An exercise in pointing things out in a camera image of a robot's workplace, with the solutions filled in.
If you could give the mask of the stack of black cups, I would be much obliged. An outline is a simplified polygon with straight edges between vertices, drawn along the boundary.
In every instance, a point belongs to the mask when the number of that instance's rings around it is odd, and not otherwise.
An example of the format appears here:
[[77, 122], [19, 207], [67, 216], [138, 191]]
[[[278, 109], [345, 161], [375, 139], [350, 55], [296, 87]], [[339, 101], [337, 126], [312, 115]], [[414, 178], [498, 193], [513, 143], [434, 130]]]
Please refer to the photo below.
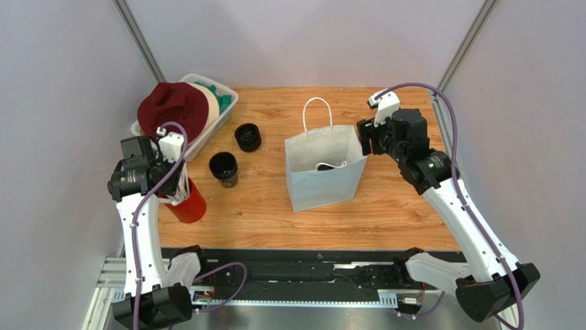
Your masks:
[[213, 175], [226, 188], [237, 185], [238, 163], [235, 156], [229, 152], [219, 152], [213, 155], [208, 163]]

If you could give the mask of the white paper bag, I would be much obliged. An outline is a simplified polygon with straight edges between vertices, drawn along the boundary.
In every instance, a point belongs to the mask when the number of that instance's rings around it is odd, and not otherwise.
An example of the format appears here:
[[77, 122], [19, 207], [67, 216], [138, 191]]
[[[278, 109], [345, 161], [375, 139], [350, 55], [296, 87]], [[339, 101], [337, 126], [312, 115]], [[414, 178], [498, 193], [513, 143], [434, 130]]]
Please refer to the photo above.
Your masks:
[[[294, 212], [352, 200], [367, 163], [355, 128], [335, 125], [331, 107], [322, 98], [310, 98], [305, 104], [315, 100], [326, 105], [329, 124], [309, 130], [304, 107], [304, 132], [284, 141], [286, 186]], [[317, 171], [318, 163], [335, 169]]]

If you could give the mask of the black cup lid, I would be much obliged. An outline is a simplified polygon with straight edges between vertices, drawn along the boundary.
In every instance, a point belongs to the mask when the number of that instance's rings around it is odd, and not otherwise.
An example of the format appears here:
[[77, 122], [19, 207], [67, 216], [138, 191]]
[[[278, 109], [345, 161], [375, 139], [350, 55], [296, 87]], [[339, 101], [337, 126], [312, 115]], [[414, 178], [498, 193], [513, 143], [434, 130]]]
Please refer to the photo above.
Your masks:
[[335, 166], [332, 166], [331, 164], [318, 163], [316, 165], [316, 170], [317, 171], [330, 171], [332, 169], [335, 169]]

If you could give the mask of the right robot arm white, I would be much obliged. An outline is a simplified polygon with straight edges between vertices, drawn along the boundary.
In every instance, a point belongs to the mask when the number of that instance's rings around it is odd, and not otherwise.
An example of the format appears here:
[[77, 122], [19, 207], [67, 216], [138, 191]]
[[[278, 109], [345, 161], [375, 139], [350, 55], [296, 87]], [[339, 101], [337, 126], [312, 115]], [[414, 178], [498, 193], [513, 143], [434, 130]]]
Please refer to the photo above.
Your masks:
[[382, 120], [360, 120], [356, 127], [363, 154], [388, 155], [397, 163], [403, 179], [446, 224], [466, 260], [450, 263], [413, 247], [393, 260], [398, 284], [436, 287], [454, 296], [476, 322], [523, 300], [541, 277], [538, 269], [520, 263], [488, 227], [450, 157], [430, 146], [420, 111], [399, 109]]

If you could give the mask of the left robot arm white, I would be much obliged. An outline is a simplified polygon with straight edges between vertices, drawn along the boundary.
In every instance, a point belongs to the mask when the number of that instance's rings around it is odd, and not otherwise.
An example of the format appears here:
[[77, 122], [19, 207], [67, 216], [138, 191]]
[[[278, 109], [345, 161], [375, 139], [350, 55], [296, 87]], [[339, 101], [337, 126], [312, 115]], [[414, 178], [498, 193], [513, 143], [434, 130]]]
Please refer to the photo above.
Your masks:
[[158, 234], [160, 193], [175, 193], [182, 169], [184, 136], [169, 133], [156, 140], [146, 135], [120, 143], [107, 190], [116, 203], [126, 256], [124, 298], [112, 304], [114, 319], [126, 329], [165, 329], [191, 320], [189, 287], [201, 269], [196, 252], [164, 264]]

